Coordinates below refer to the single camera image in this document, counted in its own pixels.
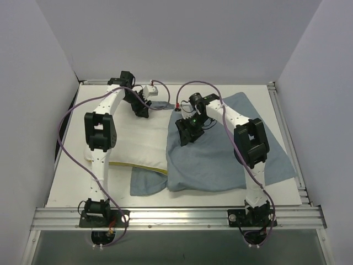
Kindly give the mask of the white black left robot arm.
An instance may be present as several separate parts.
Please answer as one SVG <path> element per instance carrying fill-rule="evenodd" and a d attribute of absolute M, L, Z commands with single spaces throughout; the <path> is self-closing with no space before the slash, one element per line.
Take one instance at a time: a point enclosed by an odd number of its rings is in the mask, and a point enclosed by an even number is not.
<path fill-rule="evenodd" d="M 117 132 L 113 115 L 121 101 L 130 104 L 138 117 L 148 118 L 149 97 L 156 96 L 158 89 L 153 83 L 134 92 L 135 77 L 129 71 L 122 71 L 120 77 L 107 82 L 107 96 L 99 105 L 84 116 L 85 141 L 89 147 L 92 163 L 92 198 L 84 206 L 83 216 L 99 227 L 109 225 L 112 220 L 108 193 L 108 170 L 110 154 L 117 143 Z"/>

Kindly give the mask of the white pillow with yellow edge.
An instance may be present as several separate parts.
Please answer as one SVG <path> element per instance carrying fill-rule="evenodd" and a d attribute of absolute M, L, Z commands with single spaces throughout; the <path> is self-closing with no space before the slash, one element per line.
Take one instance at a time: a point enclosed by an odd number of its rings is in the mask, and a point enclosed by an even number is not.
<path fill-rule="evenodd" d="M 137 117 L 127 103 L 120 103 L 113 115 L 117 143 L 113 147 L 109 164 L 130 166 L 155 171 L 167 171 L 167 136 L 173 106 L 161 109 L 164 102 L 153 102 L 148 118 Z"/>

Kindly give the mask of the blue-grey fabric pillowcase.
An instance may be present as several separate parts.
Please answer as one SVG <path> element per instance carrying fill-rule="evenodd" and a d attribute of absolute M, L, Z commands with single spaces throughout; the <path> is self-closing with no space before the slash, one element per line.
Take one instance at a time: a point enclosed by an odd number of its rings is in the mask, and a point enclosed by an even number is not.
<path fill-rule="evenodd" d="M 261 118 L 248 97 L 237 93 L 223 99 L 240 114 L 254 119 Z M 171 192 L 200 190 L 223 192 L 245 189 L 245 172 L 232 151 L 223 125 L 216 124 L 195 141 L 180 146 L 175 122 L 181 114 L 169 111 L 166 151 L 168 173 L 162 174 L 143 168 L 132 168 L 130 181 L 131 196 L 147 196 L 168 188 Z M 265 163 L 265 184 L 270 185 L 294 178 L 296 173 L 286 152 L 265 124 L 270 152 Z"/>

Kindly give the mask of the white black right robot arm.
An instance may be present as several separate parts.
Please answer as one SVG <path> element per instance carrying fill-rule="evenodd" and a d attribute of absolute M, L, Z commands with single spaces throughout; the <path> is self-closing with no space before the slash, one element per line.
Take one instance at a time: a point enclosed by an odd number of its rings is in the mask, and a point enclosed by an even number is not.
<path fill-rule="evenodd" d="M 194 93 L 189 97 L 189 103 L 191 115 L 175 122 L 181 145 L 195 142 L 204 133 L 203 126 L 207 120 L 212 119 L 223 125 L 234 155 L 245 172 L 244 219 L 251 226 L 274 221 L 274 202 L 265 190 L 265 162 L 270 146 L 263 121 L 239 114 L 216 94 L 203 97 L 200 93 Z"/>

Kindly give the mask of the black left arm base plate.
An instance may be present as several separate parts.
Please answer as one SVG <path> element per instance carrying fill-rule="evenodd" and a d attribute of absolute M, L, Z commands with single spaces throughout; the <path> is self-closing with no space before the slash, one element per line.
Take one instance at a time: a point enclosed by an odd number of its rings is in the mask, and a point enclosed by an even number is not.
<path fill-rule="evenodd" d="M 80 228 L 124 228 L 129 225 L 130 212 L 112 210 L 109 217 L 104 217 L 102 214 L 87 214 L 84 210 L 81 212 L 81 218 L 78 226 Z"/>

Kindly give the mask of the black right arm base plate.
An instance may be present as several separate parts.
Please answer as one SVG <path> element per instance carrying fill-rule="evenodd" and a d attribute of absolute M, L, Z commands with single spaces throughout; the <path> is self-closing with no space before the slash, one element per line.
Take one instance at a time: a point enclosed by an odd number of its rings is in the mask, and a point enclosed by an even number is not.
<path fill-rule="evenodd" d="M 259 211 L 246 211 L 245 209 L 228 209 L 229 227 L 270 227 L 273 210 L 260 213 Z"/>

